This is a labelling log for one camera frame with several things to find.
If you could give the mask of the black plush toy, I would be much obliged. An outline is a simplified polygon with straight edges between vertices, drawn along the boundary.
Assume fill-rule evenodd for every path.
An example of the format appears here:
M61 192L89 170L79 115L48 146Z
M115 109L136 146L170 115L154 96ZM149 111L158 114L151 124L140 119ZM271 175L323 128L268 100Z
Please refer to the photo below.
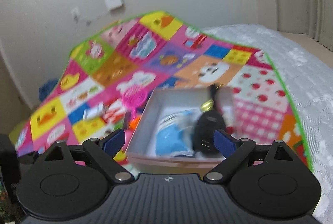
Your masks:
M226 123L222 113L218 110L216 95L218 86L209 86L211 96L211 108L204 111L196 122L193 132L193 150L201 152L203 155L214 155L219 151L214 145L213 137L216 130L226 130Z

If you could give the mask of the orange plastic toy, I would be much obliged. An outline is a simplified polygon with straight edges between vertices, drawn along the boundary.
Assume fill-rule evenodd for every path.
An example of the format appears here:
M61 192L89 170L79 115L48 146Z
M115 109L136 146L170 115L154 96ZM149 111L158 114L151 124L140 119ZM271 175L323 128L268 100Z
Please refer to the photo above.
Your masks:
M139 122L140 122L140 116L135 117L133 120L129 122L128 129L134 131L137 128Z

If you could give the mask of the blue white tissue pack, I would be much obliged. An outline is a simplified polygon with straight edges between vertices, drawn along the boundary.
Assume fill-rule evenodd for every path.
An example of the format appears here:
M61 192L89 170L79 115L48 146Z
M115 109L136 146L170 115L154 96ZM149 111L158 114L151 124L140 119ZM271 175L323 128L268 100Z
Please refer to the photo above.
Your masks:
M164 116L158 123L155 154L158 157L194 157L193 110L177 111Z

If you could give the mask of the white charger box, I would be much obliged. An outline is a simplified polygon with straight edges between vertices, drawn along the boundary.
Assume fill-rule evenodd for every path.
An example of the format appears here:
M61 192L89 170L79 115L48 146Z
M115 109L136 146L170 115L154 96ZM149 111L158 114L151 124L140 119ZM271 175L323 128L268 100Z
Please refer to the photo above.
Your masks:
M91 107L88 109L85 109L83 112L83 120L87 121L87 120L92 120L95 119L97 117L101 117L105 114L105 106L103 102L100 102L98 105L96 105L95 107Z

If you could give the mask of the pink cardboard box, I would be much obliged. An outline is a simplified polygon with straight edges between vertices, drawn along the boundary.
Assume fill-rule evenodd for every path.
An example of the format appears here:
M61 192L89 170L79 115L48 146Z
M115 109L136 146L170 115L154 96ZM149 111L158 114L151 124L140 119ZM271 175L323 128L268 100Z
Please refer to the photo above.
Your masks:
M157 88L126 150L141 173L205 173L231 152L214 145L214 132L236 132L230 87Z

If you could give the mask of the red white booklet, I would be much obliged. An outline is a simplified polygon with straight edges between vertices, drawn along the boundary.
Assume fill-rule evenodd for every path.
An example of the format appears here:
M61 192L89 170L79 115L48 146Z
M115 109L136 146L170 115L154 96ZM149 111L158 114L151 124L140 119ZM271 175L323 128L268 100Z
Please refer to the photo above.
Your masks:
M118 123L126 114L126 108L124 107L121 99L116 99L106 105L106 110L102 119L107 124Z

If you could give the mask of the blue object beside bed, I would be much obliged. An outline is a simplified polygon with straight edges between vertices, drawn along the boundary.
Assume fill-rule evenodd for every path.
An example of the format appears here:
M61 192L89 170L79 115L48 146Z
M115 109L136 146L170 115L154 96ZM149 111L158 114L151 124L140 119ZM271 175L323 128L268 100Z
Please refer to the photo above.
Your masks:
M57 92L58 82L59 82L58 79L48 80L38 89L38 99L40 100L40 102L48 101L58 95Z

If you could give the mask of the colourful cartoon play mat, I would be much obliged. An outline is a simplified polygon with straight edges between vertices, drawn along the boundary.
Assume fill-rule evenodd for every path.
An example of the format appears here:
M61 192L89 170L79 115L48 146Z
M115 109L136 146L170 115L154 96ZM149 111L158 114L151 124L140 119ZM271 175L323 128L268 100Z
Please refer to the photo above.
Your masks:
M57 85L58 95L41 102L15 144L18 155L42 153L56 140L80 144L108 129L126 128L101 117L84 121L85 109L121 99L132 85L155 88L230 87L236 132L259 144L284 140L306 166L299 115L267 54L197 30L164 11L137 16L100 31L76 46Z

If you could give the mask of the white lace bedspread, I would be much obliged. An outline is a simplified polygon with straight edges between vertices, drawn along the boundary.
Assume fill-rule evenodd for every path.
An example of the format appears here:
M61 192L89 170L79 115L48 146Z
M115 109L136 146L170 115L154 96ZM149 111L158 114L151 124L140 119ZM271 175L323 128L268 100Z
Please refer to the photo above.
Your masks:
M314 216L321 223L332 223L332 69L298 43L262 25L225 25L203 32L268 55L299 115L305 151L322 187Z

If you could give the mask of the white wall socket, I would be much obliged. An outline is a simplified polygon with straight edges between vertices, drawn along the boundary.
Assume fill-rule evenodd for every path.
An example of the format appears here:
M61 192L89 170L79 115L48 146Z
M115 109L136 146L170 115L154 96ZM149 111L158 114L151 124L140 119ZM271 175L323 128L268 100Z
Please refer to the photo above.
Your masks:
M72 8L71 9L71 15L72 15L72 18L74 20L74 22L77 24L80 20L80 11L79 11L79 8L78 7L75 7L75 8Z

